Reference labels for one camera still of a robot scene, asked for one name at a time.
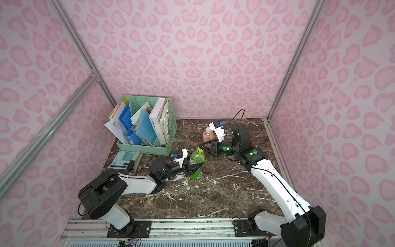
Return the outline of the pink drink bottle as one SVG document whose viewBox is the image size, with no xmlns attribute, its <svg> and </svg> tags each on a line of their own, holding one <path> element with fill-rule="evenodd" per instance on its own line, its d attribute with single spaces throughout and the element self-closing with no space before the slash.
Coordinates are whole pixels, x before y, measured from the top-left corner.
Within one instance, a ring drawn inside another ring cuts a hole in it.
<svg viewBox="0 0 395 247">
<path fill-rule="evenodd" d="M 213 140 L 215 138 L 215 134 L 213 131 L 211 132 L 207 132 L 206 130 L 203 133 L 203 142 L 210 142 L 211 140 Z"/>
</svg>

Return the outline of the green soda bottle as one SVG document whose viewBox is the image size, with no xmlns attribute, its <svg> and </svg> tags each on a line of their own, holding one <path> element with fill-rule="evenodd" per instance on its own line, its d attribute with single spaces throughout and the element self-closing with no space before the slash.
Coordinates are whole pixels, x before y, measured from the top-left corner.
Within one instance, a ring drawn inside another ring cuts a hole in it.
<svg viewBox="0 0 395 247">
<path fill-rule="evenodd" d="M 193 171 L 193 174 L 189 176 L 190 179 L 196 179 L 200 175 L 201 166 L 197 167 L 197 164 L 204 163 L 206 159 L 206 154 L 198 154 L 197 151 L 194 151 L 189 160 L 189 168 L 190 171 Z"/>
</svg>

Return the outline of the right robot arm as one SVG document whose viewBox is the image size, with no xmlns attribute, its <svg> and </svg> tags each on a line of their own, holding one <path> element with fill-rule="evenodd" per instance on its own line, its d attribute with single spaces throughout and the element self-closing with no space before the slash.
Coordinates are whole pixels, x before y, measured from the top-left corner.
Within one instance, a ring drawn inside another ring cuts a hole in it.
<svg viewBox="0 0 395 247">
<path fill-rule="evenodd" d="M 216 135 L 208 153 L 232 155 L 239 165 L 250 172 L 269 192 L 282 210 L 283 216 L 267 211 L 249 216 L 252 230 L 269 232 L 281 237 L 288 247 L 312 247 L 325 236 L 326 213 L 320 206 L 313 207 L 303 199 L 279 174 L 267 154 L 253 146 L 246 125 L 236 123 L 230 131 L 225 122 L 209 124 Z"/>
</svg>

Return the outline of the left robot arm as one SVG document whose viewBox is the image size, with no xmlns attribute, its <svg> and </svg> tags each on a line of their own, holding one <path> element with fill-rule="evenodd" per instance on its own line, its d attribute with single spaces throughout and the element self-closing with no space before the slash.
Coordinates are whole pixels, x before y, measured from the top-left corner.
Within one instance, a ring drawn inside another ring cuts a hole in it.
<svg viewBox="0 0 395 247">
<path fill-rule="evenodd" d="M 90 219 L 102 219 L 110 224 L 108 238 L 133 239 L 142 235 L 131 214 L 117 204 L 121 196 L 129 194 L 155 194 L 166 186 L 166 180 L 177 174 L 194 175 L 201 163 L 189 165 L 181 162 L 167 163 L 163 158 L 154 160 L 147 176 L 126 176 L 115 169 L 108 169 L 78 192 L 78 199 Z"/>
</svg>

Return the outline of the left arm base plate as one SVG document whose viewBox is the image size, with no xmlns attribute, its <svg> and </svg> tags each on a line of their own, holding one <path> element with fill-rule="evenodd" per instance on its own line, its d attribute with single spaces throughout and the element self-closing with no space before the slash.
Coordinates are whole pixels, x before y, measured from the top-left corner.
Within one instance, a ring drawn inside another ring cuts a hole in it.
<svg viewBox="0 0 395 247">
<path fill-rule="evenodd" d="M 117 229 L 114 225 L 110 224 L 108 227 L 107 238 L 148 238 L 151 231 L 151 221 L 132 220 L 124 228 Z"/>
</svg>

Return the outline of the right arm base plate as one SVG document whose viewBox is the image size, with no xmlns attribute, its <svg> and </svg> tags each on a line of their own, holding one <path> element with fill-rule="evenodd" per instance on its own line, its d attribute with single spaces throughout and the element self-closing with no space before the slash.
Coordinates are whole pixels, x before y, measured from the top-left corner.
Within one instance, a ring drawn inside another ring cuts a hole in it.
<svg viewBox="0 0 395 247">
<path fill-rule="evenodd" d="M 262 231 L 257 228 L 252 220 L 232 219 L 232 225 L 234 226 L 234 232 L 236 237 L 268 237 L 271 238 L 274 235 L 267 231 Z"/>
</svg>

